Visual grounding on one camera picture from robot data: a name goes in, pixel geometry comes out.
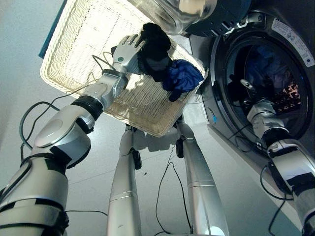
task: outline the black cloth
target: black cloth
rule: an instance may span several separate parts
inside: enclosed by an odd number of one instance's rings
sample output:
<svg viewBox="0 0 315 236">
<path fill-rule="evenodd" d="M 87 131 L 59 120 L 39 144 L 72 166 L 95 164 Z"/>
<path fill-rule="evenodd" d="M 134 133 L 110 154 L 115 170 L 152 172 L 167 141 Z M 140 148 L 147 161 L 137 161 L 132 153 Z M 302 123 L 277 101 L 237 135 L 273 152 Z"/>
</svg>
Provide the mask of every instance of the black cloth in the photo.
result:
<svg viewBox="0 0 315 236">
<path fill-rule="evenodd" d="M 160 26 L 153 23 L 143 25 L 141 39 L 147 40 L 139 54 L 139 68 L 151 75 L 155 82 L 162 82 L 167 77 L 167 69 L 172 60 L 167 51 L 171 47 L 171 41 Z"/>
</svg>

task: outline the wicker basket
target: wicker basket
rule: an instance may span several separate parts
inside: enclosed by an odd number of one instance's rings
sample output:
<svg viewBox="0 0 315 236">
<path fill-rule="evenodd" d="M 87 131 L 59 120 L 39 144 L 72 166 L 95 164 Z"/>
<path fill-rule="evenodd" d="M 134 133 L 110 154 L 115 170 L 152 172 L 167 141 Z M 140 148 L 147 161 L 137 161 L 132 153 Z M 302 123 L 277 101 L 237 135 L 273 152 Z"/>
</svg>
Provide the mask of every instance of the wicker basket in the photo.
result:
<svg viewBox="0 0 315 236">
<path fill-rule="evenodd" d="M 139 33 L 147 22 L 150 19 L 127 0 L 68 0 L 40 70 L 42 79 L 66 93 L 94 83 L 101 70 L 92 55 L 111 63 L 111 55 L 106 52 L 125 35 Z M 174 41 L 169 55 L 190 61 L 205 74 L 202 64 Z M 151 76 L 127 77 L 127 88 L 105 113 L 157 137 L 169 130 L 195 92 L 170 102 L 170 92 L 164 91 Z"/>
</svg>

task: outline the blue garment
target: blue garment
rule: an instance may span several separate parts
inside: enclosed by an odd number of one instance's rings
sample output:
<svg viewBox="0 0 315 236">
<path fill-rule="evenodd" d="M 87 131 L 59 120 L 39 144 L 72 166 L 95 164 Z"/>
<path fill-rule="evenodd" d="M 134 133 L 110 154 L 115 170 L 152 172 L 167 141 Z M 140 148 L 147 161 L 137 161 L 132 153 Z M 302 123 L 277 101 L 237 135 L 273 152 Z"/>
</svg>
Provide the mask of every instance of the blue garment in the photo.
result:
<svg viewBox="0 0 315 236">
<path fill-rule="evenodd" d="M 183 92 L 194 90 L 203 80 L 200 71 L 186 60 L 174 60 L 167 70 L 167 78 L 163 81 L 163 89 L 173 91 L 170 101 L 176 101 Z"/>
</svg>

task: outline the robot finger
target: robot finger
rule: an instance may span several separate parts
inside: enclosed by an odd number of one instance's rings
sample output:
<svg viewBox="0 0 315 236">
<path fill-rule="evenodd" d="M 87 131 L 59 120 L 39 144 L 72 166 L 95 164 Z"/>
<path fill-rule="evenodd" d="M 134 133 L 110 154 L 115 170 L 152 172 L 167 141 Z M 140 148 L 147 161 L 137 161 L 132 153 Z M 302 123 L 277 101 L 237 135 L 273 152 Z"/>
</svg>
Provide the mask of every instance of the robot finger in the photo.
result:
<svg viewBox="0 0 315 236">
<path fill-rule="evenodd" d="M 134 44 L 134 47 L 135 47 L 135 48 L 138 47 L 138 45 L 141 43 L 141 40 L 142 40 L 141 35 L 138 35 L 138 36 L 134 39 L 133 44 Z"/>
<path fill-rule="evenodd" d="M 129 38 L 129 35 L 123 37 L 123 39 L 119 42 L 119 45 L 124 45 L 128 38 Z"/>
<path fill-rule="evenodd" d="M 146 44 L 147 40 L 143 40 L 142 42 L 139 43 L 138 47 L 142 48 Z"/>
<path fill-rule="evenodd" d="M 131 36 L 129 36 L 129 38 L 127 39 L 126 43 L 127 45 L 131 45 L 134 42 L 134 39 L 137 37 L 137 34 L 133 34 Z"/>
</svg>

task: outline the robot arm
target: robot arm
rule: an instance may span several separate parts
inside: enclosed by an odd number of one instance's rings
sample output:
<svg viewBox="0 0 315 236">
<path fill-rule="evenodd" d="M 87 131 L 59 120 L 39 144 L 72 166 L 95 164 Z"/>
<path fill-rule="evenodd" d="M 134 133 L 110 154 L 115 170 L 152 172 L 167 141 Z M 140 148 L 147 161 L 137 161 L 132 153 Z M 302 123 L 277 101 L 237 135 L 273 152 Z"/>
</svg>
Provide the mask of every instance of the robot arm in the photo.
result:
<svg viewBox="0 0 315 236">
<path fill-rule="evenodd" d="M 277 186 L 293 195 L 305 236 L 315 235 L 315 160 L 284 127 L 272 103 L 263 100 L 251 108 L 247 119 L 255 135 L 267 145 L 269 169 Z"/>
<path fill-rule="evenodd" d="M 66 235 L 65 170 L 88 155 L 91 143 L 87 134 L 125 88 L 125 73 L 134 69 L 144 43 L 136 35 L 125 37 L 113 56 L 116 70 L 103 70 L 97 83 L 88 86 L 40 131 L 31 155 L 0 191 L 0 235 Z"/>
</svg>

